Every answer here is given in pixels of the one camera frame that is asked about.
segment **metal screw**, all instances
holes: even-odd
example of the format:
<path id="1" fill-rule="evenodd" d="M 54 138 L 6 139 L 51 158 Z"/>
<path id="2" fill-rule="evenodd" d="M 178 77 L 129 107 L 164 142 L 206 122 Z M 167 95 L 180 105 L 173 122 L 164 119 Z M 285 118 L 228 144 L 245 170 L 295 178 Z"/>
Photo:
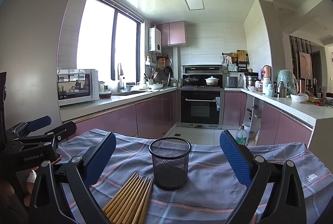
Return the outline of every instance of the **metal screw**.
<path id="1" fill-rule="evenodd" d="M 73 162 L 73 163 L 80 162 L 80 160 L 81 160 L 81 157 L 80 157 L 80 156 L 74 156 L 74 157 L 72 158 L 72 162 Z"/>
<path id="2" fill-rule="evenodd" d="M 262 156 L 260 156 L 260 155 L 256 156 L 256 157 L 255 157 L 255 160 L 256 160 L 257 162 L 259 162 L 259 163 L 263 163 L 263 162 L 264 162 L 264 158 L 263 158 Z"/>
<path id="3" fill-rule="evenodd" d="M 49 165 L 49 161 L 43 161 L 42 167 L 47 167 Z"/>
<path id="4" fill-rule="evenodd" d="M 287 165 L 292 168 L 294 166 L 294 162 L 288 160 L 287 161 Z"/>

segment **sink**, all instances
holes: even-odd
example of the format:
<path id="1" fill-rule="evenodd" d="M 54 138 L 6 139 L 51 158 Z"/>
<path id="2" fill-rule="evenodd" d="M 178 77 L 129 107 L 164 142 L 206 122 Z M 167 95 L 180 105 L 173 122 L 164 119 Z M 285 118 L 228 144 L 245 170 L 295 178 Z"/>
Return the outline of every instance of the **sink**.
<path id="1" fill-rule="evenodd" d="M 125 91 L 125 92 L 117 93 L 116 95 L 118 95 L 118 96 L 128 96 L 128 95 L 144 93 L 144 92 L 147 92 L 147 91 Z"/>

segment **plaid tablecloth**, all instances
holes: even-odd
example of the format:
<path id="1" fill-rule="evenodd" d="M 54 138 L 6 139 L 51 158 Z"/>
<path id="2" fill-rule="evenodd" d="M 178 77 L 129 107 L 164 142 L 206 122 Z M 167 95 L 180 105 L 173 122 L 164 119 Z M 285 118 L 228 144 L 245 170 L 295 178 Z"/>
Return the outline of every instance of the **plaid tablecloth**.
<path id="1" fill-rule="evenodd" d="M 107 132 L 93 129 L 85 134 L 61 143 L 57 152 L 62 163 L 75 155 L 83 155 L 98 144 Z M 90 190 L 103 208 L 115 193 L 137 172 L 141 177 L 153 176 L 152 157 L 148 147 L 152 140 L 126 137 L 116 134 L 117 147 L 99 181 Z M 333 175 L 302 143 L 249 147 L 254 155 L 262 155 L 269 162 L 294 161 L 304 191 L 307 223 L 314 223 L 333 195 Z M 309 182 L 307 176 L 317 177 Z M 266 188 L 252 223 L 259 220 L 267 204 L 272 184 Z M 69 205 L 79 223 L 84 220 L 64 185 Z M 149 224 L 171 223 L 224 223 L 245 191 L 233 173 L 219 145 L 193 145 L 189 154 L 189 180 L 174 191 L 166 191 L 154 185 L 145 222 Z"/>

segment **recessed downlight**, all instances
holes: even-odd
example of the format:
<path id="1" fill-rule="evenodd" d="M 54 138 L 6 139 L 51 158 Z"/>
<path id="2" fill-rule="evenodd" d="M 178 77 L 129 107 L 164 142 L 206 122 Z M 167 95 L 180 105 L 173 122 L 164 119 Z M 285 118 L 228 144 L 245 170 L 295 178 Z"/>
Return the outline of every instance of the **recessed downlight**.
<path id="1" fill-rule="evenodd" d="M 185 0 L 185 3 L 189 10 L 204 10 L 204 1 L 203 0 Z"/>

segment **bundle of chopsticks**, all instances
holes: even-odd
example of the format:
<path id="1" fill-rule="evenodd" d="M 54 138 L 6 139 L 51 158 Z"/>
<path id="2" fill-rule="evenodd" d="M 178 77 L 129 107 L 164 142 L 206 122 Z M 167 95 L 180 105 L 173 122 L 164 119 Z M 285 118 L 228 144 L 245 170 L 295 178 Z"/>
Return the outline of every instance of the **bundle of chopsticks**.
<path id="1" fill-rule="evenodd" d="M 142 224 L 148 208 L 153 181 L 134 173 L 117 194 L 104 206 L 103 212 L 112 224 Z"/>

